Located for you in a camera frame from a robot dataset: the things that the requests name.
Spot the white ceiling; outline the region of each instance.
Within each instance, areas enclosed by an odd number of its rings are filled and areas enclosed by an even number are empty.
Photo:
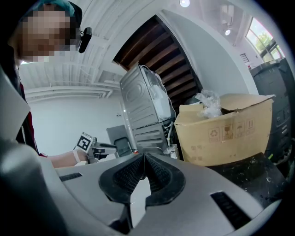
[[[49,62],[20,66],[19,74],[27,100],[56,96],[109,97],[119,93],[119,81],[126,71],[112,60],[127,39],[149,18],[179,0],[71,0],[81,7],[81,30],[91,27],[93,36],[85,53],[60,52]],[[215,30],[224,33],[221,5],[225,0],[191,0],[195,17],[201,18]],[[243,11],[235,7],[231,34],[235,44],[241,28]]]

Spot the ceiling light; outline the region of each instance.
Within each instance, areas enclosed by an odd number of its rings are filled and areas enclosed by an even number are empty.
[[[180,0],[179,3],[183,7],[188,7],[190,4],[189,0]]]

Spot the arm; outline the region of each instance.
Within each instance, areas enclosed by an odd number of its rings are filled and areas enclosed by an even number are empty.
[[[85,152],[77,151],[77,154],[81,161],[87,161],[87,154]],[[51,160],[54,168],[69,167],[77,164],[73,152],[68,152],[57,156],[48,156],[47,158]]]

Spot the cardboard box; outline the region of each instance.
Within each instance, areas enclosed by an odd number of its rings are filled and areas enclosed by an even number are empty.
[[[224,115],[198,116],[203,105],[180,106],[175,127],[184,161],[221,165],[264,153],[271,130],[273,95],[225,94]]]

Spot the black earpiece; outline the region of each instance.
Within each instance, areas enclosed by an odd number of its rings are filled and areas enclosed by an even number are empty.
[[[92,37],[92,28],[87,27],[84,32],[81,34],[81,41],[79,44],[79,53],[85,52],[87,45]]]

